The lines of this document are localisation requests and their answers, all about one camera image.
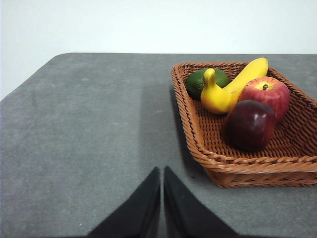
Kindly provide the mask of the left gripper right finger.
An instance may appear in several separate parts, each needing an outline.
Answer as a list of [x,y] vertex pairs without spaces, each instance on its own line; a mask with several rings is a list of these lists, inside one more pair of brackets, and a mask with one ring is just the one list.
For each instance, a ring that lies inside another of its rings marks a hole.
[[170,238],[237,238],[229,225],[203,205],[170,167],[164,168],[164,206]]

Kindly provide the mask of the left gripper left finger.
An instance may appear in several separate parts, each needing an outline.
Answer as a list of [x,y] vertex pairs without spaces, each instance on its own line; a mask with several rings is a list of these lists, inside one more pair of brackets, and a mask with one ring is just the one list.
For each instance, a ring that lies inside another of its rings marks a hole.
[[155,167],[131,196],[88,235],[89,238],[151,238],[157,234],[160,172]]

